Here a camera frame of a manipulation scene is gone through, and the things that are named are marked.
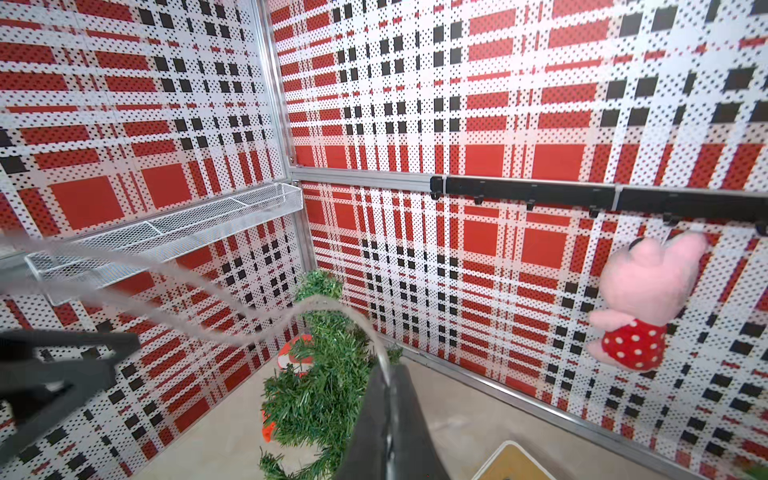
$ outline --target green garland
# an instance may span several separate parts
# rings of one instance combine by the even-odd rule
[[[341,297],[343,285],[323,271],[306,275],[296,301],[320,294]],[[367,348],[368,338],[339,312],[310,312],[304,319],[311,343],[300,340],[291,349],[297,359],[312,357],[312,369],[299,377],[289,366],[264,382],[266,423],[275,422],[273,439],[282,445],[317,445],[317,460],[296,473],[280,466],[282,455],[263,453],[261,470],[267,480],[316,480],[330,477],[341,465],[352,436],[376,359]],[[390,350],[397,362],[401,350]]]

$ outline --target transparent hose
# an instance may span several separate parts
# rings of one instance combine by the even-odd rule
[[[256,335],[228,335],[226,333],[217,333],[208,329],[204,329],[203,327],[197,325],[194,322],[191,322],[188,319],[182,319],[179,316],[171,315],[144,302],[133,300],[132,298],[121,293],[105,289],[96,290],[86,283],[72,281],[37,281],[29,278],[11,278],[0,280],[0,294],[57,292],[68,296],[78,297],[82,300],[87,300],[90,303],[116,305],[120,308],[126,309],[129,313],[132,313],[136,316],[146,316],[158,323],[163,323],[166,326],[177,329],[189,336],[204,341],[227,343],[236,346],[250,345],[251,343],[259,343],[268,339],[270,336],[272,336],[270,335],[272,330],[279,329],[280,327],[286,325],[296,315],[317,310],[340,311],[344,315],[347,315],[353,322],[355,322],[371,339],[374,352],[376,353],[376,357],[378,358],[382,369],[382,374],[384,375],[384,379],[387,385],[389,384],[389,356],[387,355],[386,348],[384,347],[381,339],[378,335],[376,335],[376,331],[373,329],[368,320],[362,314],[360,314],[360,312],[330,297],[313,295],[299,301],[288,309],[280,310],[277,312],[269,311],[266,309],[255,310],[246,305],[243,305],[239,300],[231,296],[228,292],[219,288],[219,286],[213,283],[207,282],[197,274],[192,273],[189,270],[183,270],[168,263],[159,263],[136,255],[100,250],[96,248],[85,247],[83,245],[77,245],[75,243],[62,243],[57,241],[39,240],[20,236],[0,236],[0,245],[10,245],[17,250],[30,253],[45,250],[50,254],[56,253],[59,255],[74,255],[77,257],[88,257],[98,260],[107,260],[115,263],[121,263],[124,265],[138,266],[142,269],[153,270],[166,276],[175,277],[184,281],[185,283],[189,283],[190,285],[198,286],[211,295],[218,296],[230,307],[231,310],[243,313],[248,319],[279,319],[268,329],[265,329]]]

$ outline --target wire mesh basket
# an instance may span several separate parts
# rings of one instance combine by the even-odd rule
[[[75,243],[165,262],[302,207],[300,188],[289,184],[266,184],[153,220],[91,235]],[[31,253],[26,261],[38,280],[85,282],[93,288],[111,285],[146,270],[46,252]],[[70,299],[50,294],[48,300],[53,305],[61,305]]]

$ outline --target floor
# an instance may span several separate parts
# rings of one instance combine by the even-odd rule
[[[557,480],[667,478],[418,363],[403,363],[437,452],[454,480],[472,478],[505,440],[527,449]],[[261,480],[260,449],[283,453],[289,471],[310,463],[312,448],[282,449],[261,436],[263,381],[275,368],[275,360],[267,363],[134,478]]]

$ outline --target plaid pattern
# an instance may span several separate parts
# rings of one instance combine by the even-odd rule
[[[244,5],[0,3],[0,228],[69,237],[283,177]]]
[[[270,0],[296,161],[768,190],[768,7],[624,3]]]
[[[768,190],[768,3],[270,0],[298,164]],[[765,240],[711,250],[645,374],[595,362],[599,275],[658,217],[305,184],[319,264],[378,328],[708,478],[768,460]]]
[[[72,237],[284,176],[249,2],[0,2],[0,229]],[[245,303],[284,307],[301,274],[289,217],[175,261]],[[113,288],[228,333],[261,330],[154,273]],[[0,300],[0,329],[140,334],[118,384],[2,467],[0,478],[127,478],[296,334],[236,349],[115,308]],[[43,349],[43,359],[103,348]],[[0,406],[0,441],[14,430]]]
[[[284,217],[174,261],[248,305],[279,310],[290,303],[301,274],[294,231],[290,217]],[[248,322],[217,298],[156,273],[139,273],[109,288],[229,334],[270,326],[266,320]],[[110,306],[51,307],[42,296],[6,297],[0,306],[0,329],[133,332],[141,341],[141,351],[118,365],[116,386],[3,466],[0,478],[9,480],[128,478],[298,334],[294,323],[268,342],[236,348],[190,339]],[[108,351],[48,348],[39,353],[54,360],[98,358]],[[0,442],[14,430],[10,408],[4,406]]]
[[[708,478],[764,462],[768,241],[752,226],[304,184],[318,264],[345,299],[412,346],[602,425]],[[662,366],[622,372],[584,344],[611,251],[685,230],[711,248]]]

